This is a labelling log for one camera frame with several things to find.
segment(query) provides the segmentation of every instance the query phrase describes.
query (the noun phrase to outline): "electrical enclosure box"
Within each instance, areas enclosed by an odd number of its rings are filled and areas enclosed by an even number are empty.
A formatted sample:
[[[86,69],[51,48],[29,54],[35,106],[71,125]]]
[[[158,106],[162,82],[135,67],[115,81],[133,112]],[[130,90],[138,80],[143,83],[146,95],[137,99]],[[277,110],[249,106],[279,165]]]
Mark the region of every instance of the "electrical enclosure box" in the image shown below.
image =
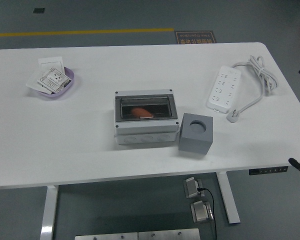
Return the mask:
[[[171,89],[115,92],[114,119],[118,144],[175,141],[179,132]]]

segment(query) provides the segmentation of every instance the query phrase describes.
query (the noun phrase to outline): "plug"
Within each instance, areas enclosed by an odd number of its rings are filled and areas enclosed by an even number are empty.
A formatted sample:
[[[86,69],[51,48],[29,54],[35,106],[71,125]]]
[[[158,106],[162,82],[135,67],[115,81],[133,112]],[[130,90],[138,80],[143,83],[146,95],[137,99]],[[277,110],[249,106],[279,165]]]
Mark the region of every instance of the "plug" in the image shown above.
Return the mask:
[[[231,122],[231,123],[235,123],[239,119],[239,112],[236,112],[236,110],[234,110],[233,112],[230,112],[226,116],[226,119],[228,119],[229,122]]]

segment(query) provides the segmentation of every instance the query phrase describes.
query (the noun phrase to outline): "yellow floor line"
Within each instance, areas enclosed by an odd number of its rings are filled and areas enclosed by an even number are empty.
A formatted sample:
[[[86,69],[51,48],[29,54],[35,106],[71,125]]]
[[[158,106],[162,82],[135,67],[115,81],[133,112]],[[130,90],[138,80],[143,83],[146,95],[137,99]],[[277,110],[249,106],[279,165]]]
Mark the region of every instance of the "yellow floor line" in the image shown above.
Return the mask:
[[[0,37],[76,35],[76,34],[150,33],[150,32],[173,32],[173,31],[174,31],[173,28],[140,28],[140,29],[78,30],[78,31],[33,31],[33,32],[0,33]]]

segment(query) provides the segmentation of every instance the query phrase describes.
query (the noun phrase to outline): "power strip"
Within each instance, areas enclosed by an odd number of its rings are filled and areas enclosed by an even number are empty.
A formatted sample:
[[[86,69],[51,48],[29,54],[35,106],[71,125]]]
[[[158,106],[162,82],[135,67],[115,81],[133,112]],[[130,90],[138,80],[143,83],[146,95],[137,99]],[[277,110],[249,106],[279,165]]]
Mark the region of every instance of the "power strip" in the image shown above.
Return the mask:
[[[226,114],[234,101],[240,76],[240,70],[229,66],[222,66],[210,93],[207,106],[217,112]]]

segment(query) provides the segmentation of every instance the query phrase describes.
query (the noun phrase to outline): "gray box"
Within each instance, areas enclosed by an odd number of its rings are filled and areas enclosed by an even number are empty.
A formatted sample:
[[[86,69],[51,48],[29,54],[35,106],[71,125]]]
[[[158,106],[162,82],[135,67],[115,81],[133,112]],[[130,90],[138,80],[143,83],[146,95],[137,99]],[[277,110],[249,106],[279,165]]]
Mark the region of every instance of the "gray box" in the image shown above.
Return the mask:
[[[179,150],[207,154],[214,141],[211,116],[185,113],[180,128]]]

